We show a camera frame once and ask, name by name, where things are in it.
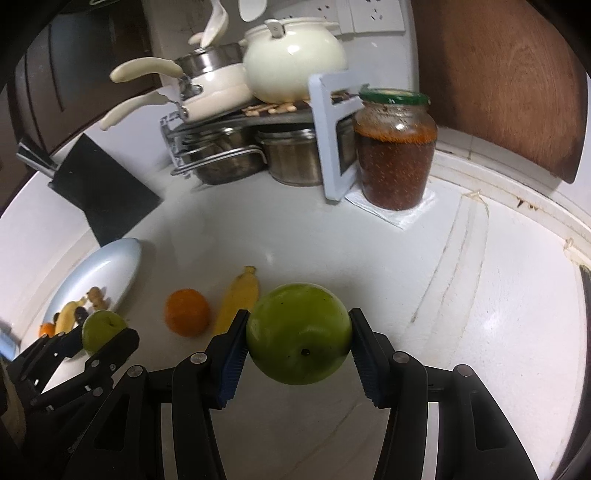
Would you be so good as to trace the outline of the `dark brown window frame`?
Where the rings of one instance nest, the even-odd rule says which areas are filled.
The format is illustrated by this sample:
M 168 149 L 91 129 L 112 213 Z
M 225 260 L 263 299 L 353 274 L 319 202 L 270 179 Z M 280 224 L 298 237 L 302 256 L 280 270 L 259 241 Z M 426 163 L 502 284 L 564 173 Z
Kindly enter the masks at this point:
M 1 204 L 33 174 L 17 160 L 27 137 L 52 154 L 112 107 L 160 87 L 150 74 L 109 78 L 119 64 L 152 53 L 139 1 L 73 1 L 32 41 L 1 89 Z

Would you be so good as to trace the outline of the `white metal shelf rack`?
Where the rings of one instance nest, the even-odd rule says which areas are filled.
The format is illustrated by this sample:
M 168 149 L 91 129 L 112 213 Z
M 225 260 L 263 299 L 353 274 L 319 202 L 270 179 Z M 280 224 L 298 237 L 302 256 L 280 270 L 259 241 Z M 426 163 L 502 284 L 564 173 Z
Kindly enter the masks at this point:
M 215 120 L 189 124 L 181 122 L 179 114 L 172 112 L 160 119 L 160 132 L 172 162 L 169 140 L 179 133 L 198 133 L 222 127 L 311 124 L 314 126 L 315 137 L 317 137 L 325 198 L 329 202 L 339 202 L 353 187 L 359 176 L 358 164 L 346 166 L 342 161 L 342 155 L 355 150 L 339 141 L 338 127 L 363 108 L 361 98 L 353 93 L 353 88 L 361 85 L 362 79 L 359 74 L 351 70 L 315 74 L 308 79 L 311 110 L 263 117 L 246 117 L 242 113 L 236 113 L 222 115 Z

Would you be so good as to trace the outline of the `white ceramic pot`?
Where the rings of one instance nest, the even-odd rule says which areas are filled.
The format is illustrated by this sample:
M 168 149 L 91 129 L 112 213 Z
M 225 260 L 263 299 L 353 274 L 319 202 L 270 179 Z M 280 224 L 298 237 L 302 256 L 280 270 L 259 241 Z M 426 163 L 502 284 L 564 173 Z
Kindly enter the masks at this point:
M 317 17 L 267 19 L 245 32 L 245 81 L 266 103 L 308 99 L 308 78 L 348 68 L 345 48 L 332 31 L 338 23 Z

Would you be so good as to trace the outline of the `white ladle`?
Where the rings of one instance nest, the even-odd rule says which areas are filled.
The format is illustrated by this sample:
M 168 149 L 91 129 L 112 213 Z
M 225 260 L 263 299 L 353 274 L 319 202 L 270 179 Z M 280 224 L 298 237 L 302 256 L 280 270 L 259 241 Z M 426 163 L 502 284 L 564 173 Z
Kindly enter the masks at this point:
M 229 15 L 221 1 L 211 0 L 211 17 L 209 17 L 204 32 L 193 34 L 188 44 L 193 47 L 208 48 L 221 40 L 228 31 Z

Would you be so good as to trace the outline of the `steel stock pot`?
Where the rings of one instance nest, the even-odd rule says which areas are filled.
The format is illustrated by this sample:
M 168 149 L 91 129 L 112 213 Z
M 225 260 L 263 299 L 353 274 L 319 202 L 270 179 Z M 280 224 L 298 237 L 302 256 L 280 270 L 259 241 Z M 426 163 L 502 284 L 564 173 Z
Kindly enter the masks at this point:
M 277 182 L 297 187 L 322 185 L 322 168 L 313 128 L 259 130 L 256 140 L 263 147 L 270 175 Z

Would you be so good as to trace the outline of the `white paper under jar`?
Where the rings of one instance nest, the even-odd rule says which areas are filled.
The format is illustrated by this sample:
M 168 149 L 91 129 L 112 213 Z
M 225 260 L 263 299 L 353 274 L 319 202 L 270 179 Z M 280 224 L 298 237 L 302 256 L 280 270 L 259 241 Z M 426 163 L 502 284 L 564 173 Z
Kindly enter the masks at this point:
M 353 186 L 345 196 L 346 201 L 363 211 L 376 216 L 384 222 L 393 225 L 401 231 L 410 229 L 421 217 L 423 217 L 437 203 L 437 195 L 430 189 L 426 189 L 422 200 L 415 207 L 406 210 L 389 210 L 370 203 L 363 195 L 359 185 Z

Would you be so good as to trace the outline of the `small green apple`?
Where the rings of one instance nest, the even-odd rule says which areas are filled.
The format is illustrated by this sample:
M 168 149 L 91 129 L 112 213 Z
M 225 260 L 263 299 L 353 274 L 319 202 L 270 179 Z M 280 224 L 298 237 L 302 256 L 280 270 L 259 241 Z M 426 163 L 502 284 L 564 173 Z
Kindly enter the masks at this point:
M 82 325 L 82 346 L 88 355 L 97 353 L 122 330 L 127 322 L 109 310 L 94 311 Z

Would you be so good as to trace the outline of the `dark plum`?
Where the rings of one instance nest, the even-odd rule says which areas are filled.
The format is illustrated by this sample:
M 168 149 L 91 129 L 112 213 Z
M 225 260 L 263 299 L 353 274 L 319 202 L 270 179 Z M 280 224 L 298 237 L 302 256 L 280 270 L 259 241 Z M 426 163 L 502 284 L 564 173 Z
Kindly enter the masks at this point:
M 84 307 L 78 306 L 75 308 L 74 320 L 77 325 L 82 326 L 85 320 L 88 318 L 88 316 L 89 313 Z

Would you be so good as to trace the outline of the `black knife block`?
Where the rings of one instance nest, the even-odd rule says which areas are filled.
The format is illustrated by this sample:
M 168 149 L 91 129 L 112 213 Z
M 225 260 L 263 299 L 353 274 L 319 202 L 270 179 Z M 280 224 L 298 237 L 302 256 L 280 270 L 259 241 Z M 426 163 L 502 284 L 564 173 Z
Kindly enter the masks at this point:
M 17 157 L 49 177 L 49 187 L 84 213 L 101 246 L 123 238 L 161 203 L 156 193 L 85 134 L 61 163 L 28 136 L 19 141 Z

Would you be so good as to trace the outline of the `wall power socket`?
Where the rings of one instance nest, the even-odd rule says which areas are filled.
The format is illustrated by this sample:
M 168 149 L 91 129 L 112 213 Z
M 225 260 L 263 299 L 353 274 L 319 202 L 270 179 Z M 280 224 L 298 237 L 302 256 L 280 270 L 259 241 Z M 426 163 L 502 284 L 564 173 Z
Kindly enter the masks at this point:
M 276 1 L 269 7 L 279 18 L 318 17 L 337 23 L 339 34 L 404 33 L 400 1 Z

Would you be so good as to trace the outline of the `white rice spoon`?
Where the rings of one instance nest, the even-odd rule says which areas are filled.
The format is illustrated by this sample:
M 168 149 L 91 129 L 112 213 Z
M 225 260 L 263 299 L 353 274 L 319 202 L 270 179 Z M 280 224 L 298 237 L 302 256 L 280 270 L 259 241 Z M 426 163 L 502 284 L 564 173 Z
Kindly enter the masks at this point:
M 238 12 L 245 23 L 259 19 L 266 11 L 267 0 L 238 0 Z

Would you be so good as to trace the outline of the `orange fruit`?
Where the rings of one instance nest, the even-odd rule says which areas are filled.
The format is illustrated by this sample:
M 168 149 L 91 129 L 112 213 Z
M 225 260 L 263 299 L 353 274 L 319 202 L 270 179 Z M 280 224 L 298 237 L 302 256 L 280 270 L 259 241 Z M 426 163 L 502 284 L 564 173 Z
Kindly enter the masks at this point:
M 169 295 L 164 306 L 164 322 L 177 335 L 201 335 L 211 320 L 211 307 L 204 295 L 194 289 L 180 289 Z
M 51 338 L 55 335 L 55 325 L 53 323 L 42 323 L 39 329 L 39 337 L 46 335 Z

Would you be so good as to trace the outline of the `small yellow banana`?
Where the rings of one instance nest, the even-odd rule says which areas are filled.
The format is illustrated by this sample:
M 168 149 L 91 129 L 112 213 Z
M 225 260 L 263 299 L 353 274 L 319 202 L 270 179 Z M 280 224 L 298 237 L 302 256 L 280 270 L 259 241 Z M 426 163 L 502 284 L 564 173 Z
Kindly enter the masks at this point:
M 60 311 L 57 320 L 55 321 L 55 334 L 69 333 L 75 324 L 75 310 L 78 307 L 83 307 L 87 299 L 82 297 L 78 301 L 68 302 Z

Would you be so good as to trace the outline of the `wooden trivet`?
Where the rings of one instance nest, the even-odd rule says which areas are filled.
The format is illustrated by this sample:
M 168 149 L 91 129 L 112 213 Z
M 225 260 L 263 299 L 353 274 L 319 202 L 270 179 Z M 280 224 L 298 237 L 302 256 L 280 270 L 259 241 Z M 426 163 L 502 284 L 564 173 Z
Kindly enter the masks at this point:
M 284 103 L 259 103 L 242 108 L 246 117 L 263 117 L 311 110 L 311 99 L 297 100 Z

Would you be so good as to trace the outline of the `large green apple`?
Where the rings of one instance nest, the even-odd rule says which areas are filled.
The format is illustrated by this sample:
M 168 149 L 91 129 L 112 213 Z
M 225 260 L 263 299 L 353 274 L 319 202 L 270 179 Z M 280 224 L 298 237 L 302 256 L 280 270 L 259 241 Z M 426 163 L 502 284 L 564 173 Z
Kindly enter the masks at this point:
M 310 283 L 286 284 L 256 303 L 246 324 L 249 355 L 270 379 L 318 383 L 349 355 L 352 323 L 342 301 Z

